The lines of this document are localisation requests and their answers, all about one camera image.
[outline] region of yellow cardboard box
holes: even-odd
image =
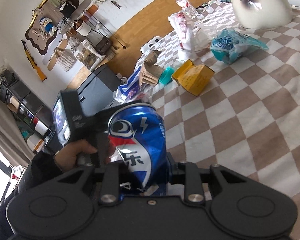
[[[191,60],[188,60],[172,75],[172,78],[189,93],[198,96],[214,73],[206,65],[195,66]]]

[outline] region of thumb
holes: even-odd
[[[82,139],[76,142],[73,142],[71,145],[73,153],[75,155],[79,154],[80,152],[84,152],[87,154],[93,154],[98,152],[97,148],[93,147],[87,140]]]

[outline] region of orange toy rifle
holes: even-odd
[[[30,54],[28,48],[26,47],[26,42],[25,42],[24,40],[21,40],[21,42],[22,42],[22,44],[23,44],[23,48],[24,48],[24,50],[25,50],[25,53],[26,53],[26,56],[27,56],[29,62],[31,63],[32,67],[37,71],[37,73],[38,73],[38,75],[39,75],[41,81],[46,80],[46,79],[47,79],[47,76],[42,72],[41,68],[39,68],[39,67],[37,66],[37,64],[34,62],[33,57],[31,57],[31,54]]]

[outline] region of beige curtain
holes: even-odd
[[[0,152],[12,166],[27,166],[34,157],[8,107],[0,101]]]

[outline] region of lightning bolt graphic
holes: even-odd
[[[148,127],[148,124],[146,124],[147,119],[148,119],[147,117],[142,117],[141,118],[140,127],[143,127],[143,130],[142,130],[141,134],[143,134],[145,132],[145,130],[147,129],[147,127]]]

